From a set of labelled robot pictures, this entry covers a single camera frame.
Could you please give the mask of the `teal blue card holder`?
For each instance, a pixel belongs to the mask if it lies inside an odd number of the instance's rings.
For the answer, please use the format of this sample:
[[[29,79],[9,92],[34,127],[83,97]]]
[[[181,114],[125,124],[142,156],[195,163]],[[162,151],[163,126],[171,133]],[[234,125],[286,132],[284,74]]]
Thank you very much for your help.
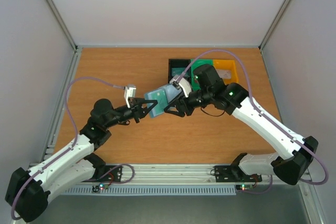
[[[181,89],[177,89],[172,84],[166,84],[158,89],[152,90],[144,94],[146,100],[157,100],[157,105],[150,111],[149,116],[155,118],[164,113],[164,108],[180,93]]]

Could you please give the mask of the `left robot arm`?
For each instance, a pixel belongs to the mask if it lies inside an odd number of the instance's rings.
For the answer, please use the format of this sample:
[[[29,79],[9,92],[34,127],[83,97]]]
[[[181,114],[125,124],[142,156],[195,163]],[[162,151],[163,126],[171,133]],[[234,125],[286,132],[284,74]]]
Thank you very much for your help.
[[[16,169],[10,178],[5,201],[14,220],[38,218],[59,194],[80,182],[100,181],[110,176],[106,163],[94,152],[111,136],[109,128],[139,123],[158,104],[157,100],[133,98],[113,108],[108,99],[98,100],[87,124],[57,153],[28,170]]]

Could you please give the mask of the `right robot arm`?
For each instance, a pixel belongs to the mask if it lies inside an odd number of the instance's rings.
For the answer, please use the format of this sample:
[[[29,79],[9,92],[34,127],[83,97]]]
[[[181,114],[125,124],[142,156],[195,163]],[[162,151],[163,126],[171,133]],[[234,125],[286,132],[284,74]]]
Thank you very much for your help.
[[[239,154],[231,163],[232,175],[243,180],[254,174],[275,175],[289,185],[296,185],[313,161],[318,141],[303,137],[285,127],[264,110],[240,84],[225,84],[212,65],[194,69],[199,90],[192,90],[188,81],[175,76],[171,81],[181,93],[164,109],[179,117],[190,116],[196,108],[212,104],[228,115],[244,122],[275,150],[273,154]]]

